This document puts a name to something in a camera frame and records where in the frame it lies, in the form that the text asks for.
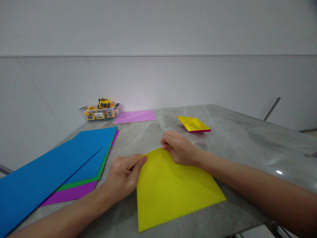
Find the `folded paper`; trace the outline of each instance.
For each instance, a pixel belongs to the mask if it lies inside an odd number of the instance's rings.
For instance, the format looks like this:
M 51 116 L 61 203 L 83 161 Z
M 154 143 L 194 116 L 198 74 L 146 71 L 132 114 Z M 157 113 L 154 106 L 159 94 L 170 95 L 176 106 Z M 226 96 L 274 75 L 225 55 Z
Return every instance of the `folded paper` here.
M 139 232 L 226 200 L 210 174 L 175 164 L 168 151 L 144 156 L 137 185 Z
M 179 121 L 189 132 L 208 132 L 211 131 L 210 127 L 201 122 L 195 117 L 178 116 Z

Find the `forearm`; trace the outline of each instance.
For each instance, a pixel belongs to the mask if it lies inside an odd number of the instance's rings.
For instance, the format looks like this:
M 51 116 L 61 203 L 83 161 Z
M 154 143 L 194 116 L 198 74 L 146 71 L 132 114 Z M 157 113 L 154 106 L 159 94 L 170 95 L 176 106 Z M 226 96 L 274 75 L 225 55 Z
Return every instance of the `forearm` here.
M 200 154 L 198 167 L 256 204 L 271 218 L 303 237 L 316 236 L 317 195 L 257 169 Z
M 112 205 L 113 202 L 109 196 L 99 187 L 71 205 L 25 227 L 9 237 L 76 237 Z

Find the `green paper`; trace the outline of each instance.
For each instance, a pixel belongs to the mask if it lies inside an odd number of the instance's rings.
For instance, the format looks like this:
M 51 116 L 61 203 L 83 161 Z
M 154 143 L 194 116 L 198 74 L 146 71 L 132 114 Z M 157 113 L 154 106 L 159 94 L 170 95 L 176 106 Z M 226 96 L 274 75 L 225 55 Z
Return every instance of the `green paper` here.
M 81 180 L 81 181 L 74 182 L 74 183 L 64 184 L 64 185 L 60 186 L 55 192 L 62 191 L 62 190 L 65 190 L 65 189 L 69 189 L 69 188 L 73 188 L 73 187 L 77 187 L 77 186 L 84 185 L 84 184 L 87 184 L 87 183 L 90 183 L 90 182 L 98 181 L 101 178 L 101 174 L 102 174 L 103 168 L 105 167 L 106 160 L 107 160 L 107 157 L 108 157 L 108 154 L 109 154 L 113 139 L 115 138 L 115 135 L 112 138 L 110 146 L 109 146 L 109 148 L 107 150 L 105 158 L 103 159 L 103 162 L 102 162 L 101 167 L 99 169 L 98 175 L 96 177 L 88 178 L 88 179 Z

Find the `gray marble countertop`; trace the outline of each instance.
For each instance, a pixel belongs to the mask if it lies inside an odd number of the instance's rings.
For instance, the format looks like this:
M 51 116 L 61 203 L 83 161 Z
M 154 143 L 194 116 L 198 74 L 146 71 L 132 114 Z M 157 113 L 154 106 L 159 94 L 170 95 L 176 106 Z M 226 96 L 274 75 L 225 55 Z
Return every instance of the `gray marble countertop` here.
M 154 110 L 156 121 L 118 124 L 120 133 L 110 153 L 100 186 L 114 156 L 147 153 L 160 147 L 166 130 L 177 130 L 201 149 L 249 165 L 317 193 L 317 159 L 304 154 L 317 151 L 317 139 L 215 105 Z M 211 132 L 189 133 L 177 116 L 197 117 Z M 116 126 L 111 122 L 86 122 L 80 131 Z M 89 225 L 79 237 L 224 237 L 269 221 L 256 206 L 217 181 L 227 200 L 138 233 L 136 191 Z M 18 229 L 49 215 L 65 202 L 36 209 Z

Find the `clear plastic container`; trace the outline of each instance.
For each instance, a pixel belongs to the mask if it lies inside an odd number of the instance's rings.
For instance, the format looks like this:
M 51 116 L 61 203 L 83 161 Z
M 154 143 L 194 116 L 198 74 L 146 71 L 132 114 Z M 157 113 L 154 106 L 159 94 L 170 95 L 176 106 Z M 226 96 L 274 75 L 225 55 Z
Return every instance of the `clear plastic container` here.
M 81 114 L 83 115 L 84 119 L 89 122 L 95 121 L 110 121 L 114 120 L 118 117 L 120 111 L 118 106 L 113 106 L 112 108 L 97 108 L 97 105 L 93 105 L 90 107 L 83 107 L 80 110 Z

